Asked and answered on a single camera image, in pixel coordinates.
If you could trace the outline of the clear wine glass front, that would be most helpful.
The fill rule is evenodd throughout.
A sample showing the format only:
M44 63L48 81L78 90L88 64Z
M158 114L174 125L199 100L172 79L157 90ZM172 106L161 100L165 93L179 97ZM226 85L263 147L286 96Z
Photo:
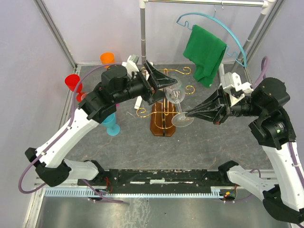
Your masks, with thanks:
M175 104L177 111L179 112L172 118L171 123L175 127L186 127L194 121L194 118L187 117L186 113L182 111L181 102L184 100L186 95L185 88L178 78L174 77L173 79L175 79L177 83L164 89L167 100L172 104Z

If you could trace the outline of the clear wine glass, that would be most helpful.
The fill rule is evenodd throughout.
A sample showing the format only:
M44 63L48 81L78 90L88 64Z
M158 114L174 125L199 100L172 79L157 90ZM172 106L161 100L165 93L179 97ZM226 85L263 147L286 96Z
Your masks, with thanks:
M172 104L175 104L177 111L179 112L172 118L171 123L175 127L186 127L194 121L194 118L187 117L186 113L182 111L181 102L184 100L186 95L185 88L178 78L174 77L173 79L175 79L177 83L164 89L167 100Z
M86 97L87 93L83 93L81 96L81 101L84 100L84 98Z

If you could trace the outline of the orange wine glass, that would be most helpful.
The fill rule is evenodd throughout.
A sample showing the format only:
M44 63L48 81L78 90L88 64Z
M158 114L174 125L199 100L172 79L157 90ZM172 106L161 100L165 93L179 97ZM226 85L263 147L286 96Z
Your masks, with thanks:
M103 65L114 64L116 62L115 56L111 52L105 52L100 55L100 60Z

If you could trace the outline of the blue wine glass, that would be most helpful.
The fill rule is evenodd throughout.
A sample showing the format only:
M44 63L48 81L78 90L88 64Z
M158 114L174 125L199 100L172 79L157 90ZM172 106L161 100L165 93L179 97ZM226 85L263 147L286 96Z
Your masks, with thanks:
M102 122L109 136L116 136L120 132L120 126L116 123L116 114L112 113Z

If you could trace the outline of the red wine glass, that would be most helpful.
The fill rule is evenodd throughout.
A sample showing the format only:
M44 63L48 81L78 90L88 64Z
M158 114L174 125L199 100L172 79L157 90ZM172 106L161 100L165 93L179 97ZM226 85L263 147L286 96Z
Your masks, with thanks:
M76 85L80 82L80 76L77 74L71 74L65 78L65 84L71 90L72 92L76 92L76 100L78 102L81 102L81 96L84 92L83 90L83 84L80 83L78 86L78 89L76 89Z

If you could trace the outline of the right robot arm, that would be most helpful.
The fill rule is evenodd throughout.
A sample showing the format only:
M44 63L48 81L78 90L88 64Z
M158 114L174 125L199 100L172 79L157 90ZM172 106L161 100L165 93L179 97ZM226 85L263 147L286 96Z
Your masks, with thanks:
M237 162L219 166L218 182L243 187L259 198L268 214L276 220L304 225L304 171L297 155L296 135L284 105L290 100L285 84L265 78L249 96L233 105L220 87L209 98L186 112L215 125L228 117L252 116L252 135L262 146L276 175L277 183L263 180L243 169Z

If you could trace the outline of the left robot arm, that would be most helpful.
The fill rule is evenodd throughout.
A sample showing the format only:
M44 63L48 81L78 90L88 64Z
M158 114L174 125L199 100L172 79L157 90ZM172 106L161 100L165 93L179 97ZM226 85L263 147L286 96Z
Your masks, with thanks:
M88 93L68 122L42 146L25 151L37 175L50 187L66 180L85 179L94 185L105 180L103 168L96 161L70 161L69 151L92 129L116 112L116 105L141 97L149 105L165 97L163 88L177 83L149 62L144 61L149 74L146 79L132 61L110 65L101 75L100 83Z

